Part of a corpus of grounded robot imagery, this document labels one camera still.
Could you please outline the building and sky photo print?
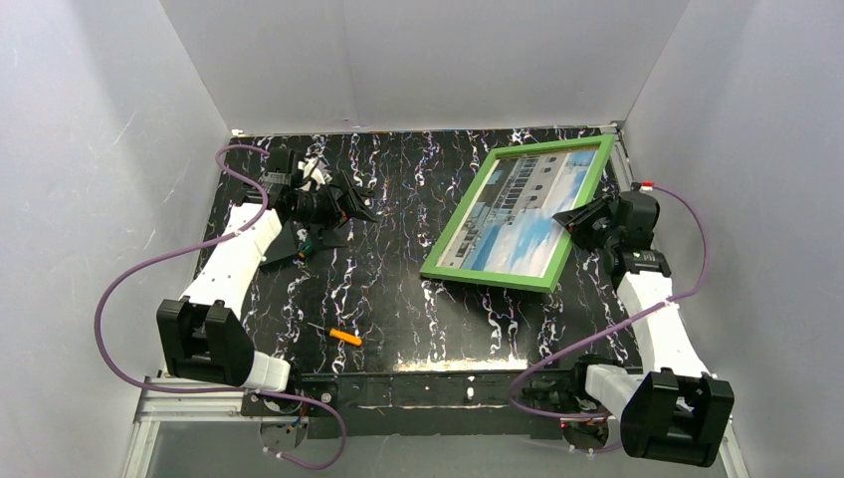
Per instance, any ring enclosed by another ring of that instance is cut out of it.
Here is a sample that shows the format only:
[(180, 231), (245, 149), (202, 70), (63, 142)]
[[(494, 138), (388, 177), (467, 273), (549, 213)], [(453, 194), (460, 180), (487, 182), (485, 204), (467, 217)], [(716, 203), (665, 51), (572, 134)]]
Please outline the building and sky photo print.
[(582, 147), (496, 160), (437, 265), (543, 276), (562, 236), (552, 215), (575, 207), (596, 155)]

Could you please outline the orange handled screwdriver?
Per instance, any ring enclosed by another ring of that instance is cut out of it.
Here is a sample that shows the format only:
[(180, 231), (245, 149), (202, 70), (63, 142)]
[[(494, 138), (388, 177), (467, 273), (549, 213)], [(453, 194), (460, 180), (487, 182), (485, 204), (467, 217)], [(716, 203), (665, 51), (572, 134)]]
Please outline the orange handled screwdriver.
[(336, 329), (336, 328), (327, 328), (327, 327), (319, 326), (319, 325), (314, 324), (314, 323), (309, 323), (309, 326), (326, 333), (329, 337), (331, 337), (333, 339), (336, 339), (340, 342), (349, 344), (353, 347), (361, 348), (362, 345), (363, 345), (363, 339), (361, 337), (354, 335), (354, 334), (350, 334), (350, 333), (341, 331), (341, 330)]

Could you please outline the green wooden photo frame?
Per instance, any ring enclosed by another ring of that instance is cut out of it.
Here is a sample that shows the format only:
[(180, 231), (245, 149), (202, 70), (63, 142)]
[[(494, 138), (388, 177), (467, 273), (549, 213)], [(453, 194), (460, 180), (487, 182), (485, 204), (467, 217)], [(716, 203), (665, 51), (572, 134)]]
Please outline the green wooden photo frame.
[(553, 216), (593, 199), (614, 143), (603, 134), (492, 149), (421, 276), (553, 292), (573, 248)]

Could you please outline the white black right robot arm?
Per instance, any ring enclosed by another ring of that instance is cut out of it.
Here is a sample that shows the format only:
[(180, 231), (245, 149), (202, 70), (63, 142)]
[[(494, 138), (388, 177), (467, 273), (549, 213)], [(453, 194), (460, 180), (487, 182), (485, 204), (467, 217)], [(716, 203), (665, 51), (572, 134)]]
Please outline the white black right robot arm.
[[(696, 295), (708, 274), (704, 262), (695, 286), (677, 293), (666, 257), (652, 246), (661, 207), (655, 185), (605, 194), (553, 219), (578, 248), (600, 253), (626, 320), (555, 353), (518, 375), (508, 399), (517, 409), (560, 423), (618, 420), (620, 446), (633, 458), (710, 467), (732, 417), (735, 393), (699, 358), (685, 330), (679, 303)], [(629, 372), (611, 359), (583, 357), (560, 387), (573, 400), (597, 404), (595, 412), (563, 413), (520, 403), (521, 384), (549, 363), (599, 339), (630, 328), (642, 371)]]

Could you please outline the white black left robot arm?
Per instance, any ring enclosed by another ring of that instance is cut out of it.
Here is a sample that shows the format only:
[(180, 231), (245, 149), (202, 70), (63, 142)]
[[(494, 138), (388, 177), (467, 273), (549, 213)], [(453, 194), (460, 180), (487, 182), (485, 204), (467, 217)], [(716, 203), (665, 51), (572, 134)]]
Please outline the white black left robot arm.
[(259, 270), (342, 248), (352, 219), (376, 219), (374, 192), (349, 174), (325, 170), (285, 147), (267, 151), (258, 178), (244, 174), (243, 195), (230, 208), (223, 240), (177, 300), (164, 300), (156, 322), (167, 371), (180, 378), (283, 392), (292, 365), (260, 352), (241, 323)]

